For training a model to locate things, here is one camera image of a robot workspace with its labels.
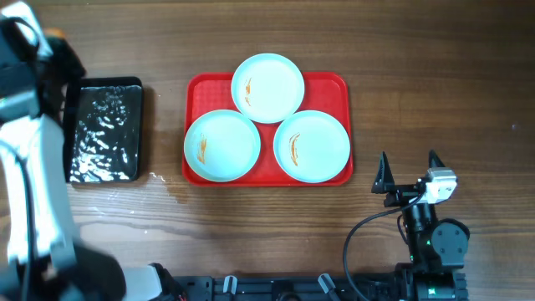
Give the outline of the green orange sponge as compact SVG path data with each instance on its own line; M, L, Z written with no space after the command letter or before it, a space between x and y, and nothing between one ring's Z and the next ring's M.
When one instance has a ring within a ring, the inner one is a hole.
M49 43L59 43L65 41L65 34L59 28L46 28L44 29L43 33Z

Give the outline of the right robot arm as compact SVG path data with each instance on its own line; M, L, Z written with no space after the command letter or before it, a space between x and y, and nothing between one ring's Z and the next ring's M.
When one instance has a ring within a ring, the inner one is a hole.
M436 215L436 205L451 198L457 187L455 172L431 150L429 168L415 184L397 185L387 156L380 157L372 186L374 194L385 194L385 207L398 207L410 253L409 263L399 263L390 274L387 288L377 296L384 300L469 299L464 267L470 231L463 223Z

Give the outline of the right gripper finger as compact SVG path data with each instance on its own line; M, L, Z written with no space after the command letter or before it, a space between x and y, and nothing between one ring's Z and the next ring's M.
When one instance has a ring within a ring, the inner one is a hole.
M371 192L374 194L386 194L393 192L394 190L395 180L390 169L388 157L383 151L380 156L379 168Z
M445 164L442 162L442 160L439 158L439 156L436 154L434 150L430 150L429 152L429 167L430 168L443 168L445 167Z

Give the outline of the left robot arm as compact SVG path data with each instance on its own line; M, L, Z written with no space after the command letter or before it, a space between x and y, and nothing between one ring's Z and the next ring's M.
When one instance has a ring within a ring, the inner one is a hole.
M78 56L45 33L23 1L1 10L1 160L11 232L1 295L11 300L185 300L158 263L122 268L86 245L64 174L64 88L84 76Z

